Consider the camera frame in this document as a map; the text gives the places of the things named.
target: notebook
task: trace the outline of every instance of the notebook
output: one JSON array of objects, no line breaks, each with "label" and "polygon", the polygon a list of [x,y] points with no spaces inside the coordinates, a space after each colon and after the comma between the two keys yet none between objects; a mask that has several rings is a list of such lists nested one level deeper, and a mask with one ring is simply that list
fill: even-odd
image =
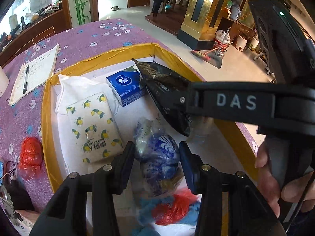
[{"label": "notebook", "polygon": [[[59,44],[46,53],[35,58],[33,61],[21,66],[18,77],[15,80],[9,105],[12,106],[21,98],[35,90],[38,86],[44,84],[48,78],[54,74],[57,54],[59,52]],[[29,66],[29,74],[27,77],[27,91],[23,94],[23,86],[25,81],[26,68]]]}]

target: floral tablecloth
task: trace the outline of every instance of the floral tablecloth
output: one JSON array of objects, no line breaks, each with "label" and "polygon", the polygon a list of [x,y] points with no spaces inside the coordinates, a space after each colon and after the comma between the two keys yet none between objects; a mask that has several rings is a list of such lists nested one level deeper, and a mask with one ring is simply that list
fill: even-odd
[{"label": "floral tablecloth", "polygon": [[[18,55],[4,68],[10,82],[0,98],[0,157],[4,159],[4,162],[17,163],[22,141],[26,137],[34,136],[42,140],[41,107],[44,87],[38,87],[13,106],[8,105],[8,100],[21,65],[55,47],[57,43],[60,45],[60,50],[55,73],[84,59],[128,45],[158,43],[163,48],[169,49],[144,30],[118,18],[92,22],[66,30],[37,43]],[[190,69],[203,79],[194,69],[191,67]],[[238,127],[249,143],[255,143],[243,124],[239,124]],[[39,178],[22,181],[35,209],[39,212],[53,195],[45,161],[41,165],[41,170],[42,174]]]}]

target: black pillar base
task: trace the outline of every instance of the black pillar base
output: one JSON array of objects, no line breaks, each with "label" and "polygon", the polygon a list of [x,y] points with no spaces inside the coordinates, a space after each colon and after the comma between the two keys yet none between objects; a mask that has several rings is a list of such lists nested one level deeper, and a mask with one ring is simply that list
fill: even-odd
[{"label": "black pillar base", "polygon": [[183,30],[179,29],[177,38],[185,43],[188,47],[195,51],[210,50],[213,47],[215,41],[198,41],[191,35],[187,34]]}]

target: finger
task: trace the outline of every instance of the finger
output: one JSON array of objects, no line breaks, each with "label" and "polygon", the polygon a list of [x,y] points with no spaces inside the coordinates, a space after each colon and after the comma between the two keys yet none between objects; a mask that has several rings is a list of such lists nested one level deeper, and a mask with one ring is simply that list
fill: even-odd
[{"label": "finger", "polygon": [[[312,174],[313,174],[313,172],[288,183],[282,189],[281,198],[285,201],[288,201],[288,202],[297,203],[300,200],[301,195],[302,195],[308,181],[310,180]],[[309,200],[309,199],[315,199],[315,182],[313,182],[311,184],[311,187],[309,188],[309,190],[305,196],[305,200]]]},{"label": "finger", "polygon": [[258,171],[258,189],[266,199],[276,216],[280,214],[278,200],[280,198],[280,187],[276,179],[271,175],[268,165]]},{"label": "finger", "polygon": [[308,212],[311,211],[315,206],[315,199],[309,199],[303,202],[303,205],[301,207],[302,212]]},{"label": "finger", "polygon": [[267,161],[268,161],[268,149],[265,142],[263,142],[258,149],[257,158],[255,161],[255,168],[262,168],[263,166],[267,164]]}]

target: black pen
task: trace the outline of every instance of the black pen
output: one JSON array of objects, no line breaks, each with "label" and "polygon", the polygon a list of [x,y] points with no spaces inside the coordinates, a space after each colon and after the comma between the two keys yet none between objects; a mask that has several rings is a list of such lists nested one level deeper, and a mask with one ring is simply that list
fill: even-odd
[{"label": "black pen", "polygon": [[23,94],[25,94],[26,91],[27,91],[27,78],[28,78],[28,73],[29,73],[29,71],[30,71],[30,67],[27,66],[27,68],[26,68],[26,73],[25,73],[24,86],[23,86]]}]

